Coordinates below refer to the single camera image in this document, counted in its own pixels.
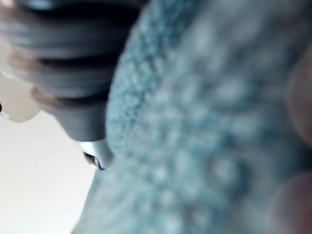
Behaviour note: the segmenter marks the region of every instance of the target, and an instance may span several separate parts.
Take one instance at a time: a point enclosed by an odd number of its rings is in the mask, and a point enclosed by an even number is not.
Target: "light blue sweater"
[[[153,0],[107,109],[115,159],[74,234],[261,234],[274,188],[300,168],[285,107],[311,39],[306,0]]]

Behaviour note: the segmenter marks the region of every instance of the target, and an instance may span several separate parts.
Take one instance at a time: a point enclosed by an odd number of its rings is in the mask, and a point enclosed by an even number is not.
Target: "knitted texture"
[[[300,168],[285,92],[310,15],[305,0],[153,1],[110,95],[115,160],[73,233],[263,233],[274,188]]]

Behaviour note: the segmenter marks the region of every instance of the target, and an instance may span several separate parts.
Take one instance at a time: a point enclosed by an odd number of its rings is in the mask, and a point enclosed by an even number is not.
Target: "white background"
[[[0,233],[68,234],[83,208],[94,169],[46,113],[0,118]]]

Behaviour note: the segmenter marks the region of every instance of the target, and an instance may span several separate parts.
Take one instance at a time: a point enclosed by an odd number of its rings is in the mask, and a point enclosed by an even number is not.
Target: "black rubber grip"
[[[83,99],[60,99],[34,88],[32,96],[43,110],[54,115],[72,139],[97,141],[105,138],[108,93]]]

